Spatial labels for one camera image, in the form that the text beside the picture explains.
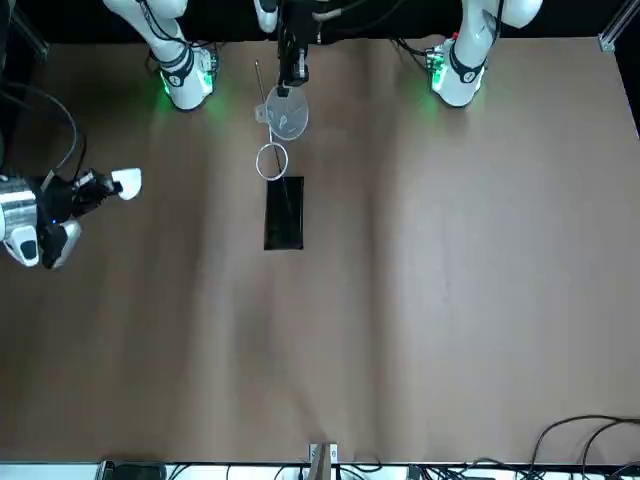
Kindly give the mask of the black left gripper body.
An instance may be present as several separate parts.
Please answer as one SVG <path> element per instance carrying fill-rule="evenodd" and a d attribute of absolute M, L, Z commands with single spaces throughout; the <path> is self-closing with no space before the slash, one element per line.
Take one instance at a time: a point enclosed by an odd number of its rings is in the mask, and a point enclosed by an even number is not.
<path fill-rule="evenodd" d="M 307 49 L 314 41 L 314 19 L 308 9 L 283 9 L 279 22 L 279 49 Z"/>

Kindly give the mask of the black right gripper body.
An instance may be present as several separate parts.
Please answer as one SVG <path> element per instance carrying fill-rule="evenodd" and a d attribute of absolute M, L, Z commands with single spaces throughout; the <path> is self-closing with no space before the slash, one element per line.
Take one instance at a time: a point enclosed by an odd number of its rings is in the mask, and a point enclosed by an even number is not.
<path fill-rule="evenodd" d="M 38 234 L 45 235 L 53 226 L 63 227 L 67 235 L 81 235 L 82 227 L 72 214 L 75 181 L 58 175 L 38 178 Z"/>

